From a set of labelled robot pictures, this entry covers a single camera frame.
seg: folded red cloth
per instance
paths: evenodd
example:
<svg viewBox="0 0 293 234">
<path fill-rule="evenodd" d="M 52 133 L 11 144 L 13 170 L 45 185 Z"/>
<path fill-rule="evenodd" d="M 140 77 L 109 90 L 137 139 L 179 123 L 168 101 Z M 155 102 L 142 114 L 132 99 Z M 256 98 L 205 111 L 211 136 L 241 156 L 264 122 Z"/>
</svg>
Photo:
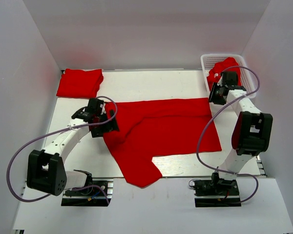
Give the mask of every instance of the folded red cloth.
<svg viewBox="0 0 293 234">
<path fill-rule="evenodd" d="M 217 62 L 215 63 L 215 66 L 209 71 L 209 76 L 207 77 L 207 82 L 209 84 L 209 90 L 211 90 L 213 83 L 214 82 L 218 82 L 220 80 L 220 73 L 225 70 L 228 67 L 231 66 L 238 66 L 239 64 L 235 61 L 234 58 L 226 58 L 224 61 L 222 62 Z M 239 82 L 238 85 L 241 85 L 241 73 L 240 73 L 240 68 L 238 67 L 234 67 L 234 68 L 230 68 L 228 69 L 228 71 L 231 72 L 236 72 L 238 74 L 239 77 Z"/>
<path fill-rule="evenodd" d="M 145 187 L 162 177 L 154 156 L 192 154 L 211 119 L 207 98 L 117 103 L 120 131 L 104 134 L 104 141 L 126 181 Z M 106 112 L 115 110 L 112 103 Z M 207 129 L 200 152 L 221 151 L 214 124 Z"/>
<path fill-rule="evenodd" d="M 60 80 L 57 96 L 65 98 L 95 98 L 103 81 L 102 70 L 66 69 Z"/>
</svg>

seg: plastic basket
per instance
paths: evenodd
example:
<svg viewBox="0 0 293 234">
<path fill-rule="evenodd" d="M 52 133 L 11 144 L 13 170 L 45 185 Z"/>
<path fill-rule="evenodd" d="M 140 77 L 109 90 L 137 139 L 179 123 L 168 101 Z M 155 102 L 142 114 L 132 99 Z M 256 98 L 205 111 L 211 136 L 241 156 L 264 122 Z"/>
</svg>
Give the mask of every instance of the plastic basket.
<svg viewBox="0 0 293 234">
<path fill-rule="evenodd" d="M 204 81 L 206 85 L 206 89 L 208 92 L 208 95 L 210 93 L 209 91 L 209 85 L 207 83 L 207 77 L 209 76 L 209 71 L 214 67 L 215 63 L 222 62 L 226 58 L 232 57 L 236 60 L 236 62 L 240 66 L 245 66 L 245 61 L 242 56 L 240 55 L 234 55 L 234 54 L 208 54 L 208 55 L 202 55 L 201 56 L 201 64 L 203 69 L 203 75 L 204 75 Z M 247 92 L 251 92 L 255 90 L 254 82 L 251 78 L 250 72 L 246 69 L 241 68 L 241 83 L 246 88 Z M 254 98 L 256 94 L 252 94 L 249 96 L 249 98 Z"/>
</svg>

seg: cable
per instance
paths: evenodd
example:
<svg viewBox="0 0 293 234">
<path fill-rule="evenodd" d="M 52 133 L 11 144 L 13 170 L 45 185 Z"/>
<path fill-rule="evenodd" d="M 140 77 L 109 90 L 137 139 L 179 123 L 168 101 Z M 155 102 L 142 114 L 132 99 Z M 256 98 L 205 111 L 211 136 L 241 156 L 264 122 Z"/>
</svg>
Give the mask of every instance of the cable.
<svg viewBox="0 0 293 234">
<path fill-rule="evenodd" d="M 200 180 L 200 179 L 192 179 L 192 180 L 190 180 L 190 181 L 189 181 L 189 187 L 190 187 L 190 188 L 193 188 L 193 187 L 194 187 L 194 186 L 191 186 L 191 185 L 190 185 L 190 182 L 191 182 L 191 181 L 194 181 L 194 180 Z"/>
<path fill-rule="evenodd" d="M 92 189 L 90 189 L 90 192 L 88 192 L 87 194 L 83 194 L 82 192 L 80 192 L 80 194 L 81 194 L 81 195 L 84 195 L 84 196 L 87 196 L 87 195 L 89 195 L 91 192 L 92 192 Z"/>
<path fill-rule="evenodd" d="M 103 125 L 103 124 L 106 124 L 107 122 L 110 122 L 112 119 L 114 119 L 115 116 L 116 116 L 116 114 L 117 114 L 117 111 L 118 111 L 116 103 L 115 103 L 112 99 L 110 99 L 109 97 L 99 96 L 99 97 L 96 97 L 96 98 L 106 98 L 106 99 L 110 100 L 110 101 L 114 104 L 114 106 L 115 106 L 115 113 L 114 113 L 113 116 L 111 116 L 111 118 L 109 118 L 108 120 L 103 121 L 103 122 L 99 122 L 99 123 L 86 123 L 86 124 L 81 124 L 81 125 L 71 126 L 71 127 L 63 128 L 63 129 L 57 130 L 57 131 L 55 131 L 55 132 L 51 132 L 51 133 L 48 133 L 48 134 L 45 134 L 45 135 L 39 136 L 39 137 L 37 137 L 37 138 L 35 138 L 35 139 L 33 139 L 33 140 L 27 142 L 26 144 L 24 144 L 22 147 L 20 147 L 20 148 L 15 152 L 15 154 L 12 156 L 12 158 L 11 158 L 11 160 L 10 160 L 10 162 L 9 162 L 9 165 L 8 165 L 8 167 L 7 167 L 7 170 L 6 170 L 6 183 L 7 183 L 7 185 L 8 185 L 8 188 L 9 188 L 11 194 L 12 194 L 17 200 L 22 201 L 22 202 L 34 202 L 34 201 L 42 200 L 42 199 L 44 199 L 44 198 L 46 198 L 46 197 L 48 197 L 48 196 L 51 195 L 51 194 L 47 194 L 47 195 L 44 195 L 44 196 L 41 196 L 41 197 L 38 197 L 38 198 L 35 198 L 35 199 L 23 199 L 22 197 L 18 196 L 18 195 L 15 193 L 15 191 L 13 190 L 12 185 L 11 185 L 10 172 L 11 172 L 12 164 L 13 164 L 15 158 L 17 157 L 17 155 L 18 155 L 18 154 L 19 154 L 19 153 L 20 153 L 25 147 L 27 147 L 28 145 L 30 145 L 30 144 L 32 144 L 32 143 L 38 141 L 38 140 L 41 140 L 41 139 L 43 139 L 43 138 L 45 138 L 45 137 L 48 137 L 48 136 L 51 136 L 51 135 L 55 135 L 55 134 L 58 134 L 58 133 L 67 132 L 67 131 L 69 131 L 70 129 L 78 129 L 78 128 L 82 128 L 82 127 L 86 127 L 86 126 Z"/>
<path fill-rule="evenodd" d="M 228 196 L 229 196 L 229 190 L 227 191 L 226 196 L 224 198 L 220 198 L 219 201 L 225 200 Z"/>
<path fill-rule="evenodd" d="M 198 141 L 198 143 L 197 143 L 197 147 L 196 147 L 196 156 L 197 156 L 197 159 L 199 160 L 199 162 L 201 163 L 201 164 L 203 164 L 204 166 L 206 166 L 207 168 L 210 168 L 210 169 L 212 169 L 212 170 L 215 170 L 215 171 L 218 171 L 218 172 L 224 172 L 224 173 L 228 173 L 228 174 L 232 174 L 232 175 L 234 175 L 234 174 L 236 174 L 236 173 L 234 173 L 234 172 L 230 172 L 230 171 L 225 171 L 225 170 L 221 170 L 221 169 L 218 169 L 218 168 L 214 168 L 214 167 L 212 167 L 212 166 L 209 166 L 209 165 L 207 165 L 205 162 L 203 162 L 202 160 L 201 160 L 201 158 L 200 158 L 200 156 L 199 156 L 199 149 L 200 149 L 200 145 L 201 145 L 201 141 L 202 141 L 202 139 L 203 139 L 203 136 L 204 136 L 204 134 L 205 134 L 205 132 L 206 132 L 206 130 L 207 130 L 207 128 L 209 127 L 209 125 L 211 124 L 211 123 L 213 123 L 213 121 L 214 121 L 214 119 L 223 111 L 223 110 L 225 110 L 228 106 L 231 106 L 232 104 L 234 104 L 235 102 L 237 102 L 237 101 L 239 101 L 239 100 L 241 100 L 241 99 L 243 99 L 243 98 L 245 98 L 245 97 L 247 97 L 247 96 L 249 96 L 249 95 L 252 95 L 252 94 L 254 94 L 254 93 L 256 93 L 258 90 L 259 90 L 259 87 L 260 87 L 260 80 L 259 80 L 259 77 L 258 77 L 258 75 L 252 70 L 252 69 L 250 69 L 250 68 L 248 68 L 248 67 L 244 67 L 244 66 L 231 66 L 231 67 L 228 67 L 228 68 L 226 68 L 225 70 L 223 70 L 223 72 L 224 71 L 226 71 L 226 70 L 228 70 L 228 69 L 230 69 L 230 68 L 234 68 L 234 67 L 239 67 L 239 68 L 243 68 L 243 69 L 246 69 L 246 70 L 248 70 L 248 71 L 250 71 L 250 72 L 252 72 L 253 74 L 254 74 L 254 76 L 256 77 L 256 79 L 257 79 L 257 88 L 254 90 L 254 91 L 252 91 L 252 92 L 249 92 L 249 93 L 247 93 L 247 94 L 245 94 L 244 96 L 241 96 L 241 97 L 238 97 L 238 98 L 236 98 L 235 100 L 233 100 L 233 101 L 231 101 L 231 102 L 229 102 L 229 103 L 227 103 L 226 105 L 224 105 L 211 119 L 210 119 L 210 121 L 206 124 L 206 126 L 204 127 L 204 129 L 203 129 L 203 131 L 202 131 L 202 133 L 201 133 L 201 135 L 200 135 L 200 138 L 199 138 L 199 141 Z M 245 202 L 245 201 L 248 201 L 248 200 L 250 200 L 254 195 L 255 195 L 255 193 L 257 192 L 257 190 L 258 190 L 258 179 L 256 178 L 256 176 L 254 176 L 254 175 L 251 175 L 251 174 L 237 174 L 237 175 L 239 175 L 239 176 L 251 176 L 251 177 L 253 177 L 254 179 L 255 179 L 255 181 L 256 181 L 256 187 L 255 187 L 255 190 L 254 190 L 254 192 L 248 197 L 248 198 L 246 198 L 246 199 L 244 199 L 244 200 L 242 200 L 242 201 L 239 201 L 239 202 L 234 202 L 234 203 L 242 203 L 242 202 Z"/>
<path fill-rule="evenodd" d="M 98 191 L 95 195 L 93 195 L 93 196 L 91 197 L 91 199 L 94 199 L 97 195 L 99 195 L 99 193 L 100 193 L 100 191 Z"/>
<path fill-rule="evenodd" d="M 109 205 L 109 201 L 108 201 L 108 198 L 107 198 L 106 193 L 105 193 L 104 190 L 103 190 L 100 186 L 98 186 L 98 185 L 92 184 L 92 185 L 88 185 L 88 186 L 85 186 L 85 187 L 82 187 L 82 188 L 72 188 L 72 191 L 80 191 L 80 190 L 83 190 L 83 189 L 93 188 L 93 187 L 100 189 L 100 191 L 103 193 L 103 195 L 104 195 L 104 197 L 105 197 L 105 199 L 106 199 L 107 204 Z"/>
</svg>

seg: white wall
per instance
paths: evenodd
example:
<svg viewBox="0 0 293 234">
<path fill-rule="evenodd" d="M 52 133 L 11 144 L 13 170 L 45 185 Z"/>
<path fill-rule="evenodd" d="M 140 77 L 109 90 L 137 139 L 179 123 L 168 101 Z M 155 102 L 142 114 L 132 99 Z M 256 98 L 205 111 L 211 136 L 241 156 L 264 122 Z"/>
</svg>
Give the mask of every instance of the white wall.
<svg viewBox="0 0 293 234">
<path fill-rule="evenodd" d="M 23 1 L 0 0 L 0 234 L 11 232 L 18 206 L 6 185 L 6 167 L 20 146 L 45 133 L 59 77 L 59 68 Z M 18 194 L 31 149 L 12 170 Z"/>
<path fill-rule="evenodd" d="M 270 2 L 243 56 L 261 78 L 256 105 L 274 118 L 270 146 L 261 158 L 293 223 L 293 0 Z"/>
<path fill-rule="evenodd" d="M 198 68 L 241 54 L 270 0 L 24 0 L 61 69 Z"/>
</svg>

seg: white tabletop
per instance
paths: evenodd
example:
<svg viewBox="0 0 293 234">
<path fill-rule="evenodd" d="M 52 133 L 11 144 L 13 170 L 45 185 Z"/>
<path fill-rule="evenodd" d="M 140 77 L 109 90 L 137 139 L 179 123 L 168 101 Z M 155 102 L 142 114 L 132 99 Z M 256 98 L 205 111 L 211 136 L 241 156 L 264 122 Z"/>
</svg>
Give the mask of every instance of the white tabletop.
<svg viewBox="0 0 293 234">
<path fill-rule="evenodd" d="M 116 102 L 207 97 L 202 71 L 112 71 L 103 72 L 103 76 L 98 95 L 107 96 Z M 87 103 L 87 99 L 58 98 L 49 132 L 66 127 L 72 114 Z M 211 105 L 212 114 L 217 109 L 219 106 Z M 215 126 L 223 150 L 201 153 L 204 162 L 216 167 L 225 160 L 231 150 L 231 135 L 236 120 L 237 116 L 231 107 L 217 117 Z M 56 136 L 48 137 L 46 144 L 54 138 Z M 200 164 L 195 154 L 159 156 L 152 161 L 163 177 L 210 176 L 212 173 L 212 170 Z M 94 177 L 123 177 L 103 139 L 91 138 L 91 134 L 85 136 L 73 149 L 65 162 L 65 169 L 88 171 Z M 255 158 L 241 172 L 260 175 Z"/>
<path fill-rule="evenodd" d="M 277 182 L 259 179 L 256 195 L 242 207 L 195 208 L 190 178 L 162 178 L 140 189 L 114 179 L 108 207 L 61 207 L 62 196 L 21 202 L 14 224 L 25 234 L 283 234 L 293 227 Z M 252 178 L 237 179 L 241 198 L 254 190 Z M 24 198 L 42 193 L 26 188 Z"/>
</svg>

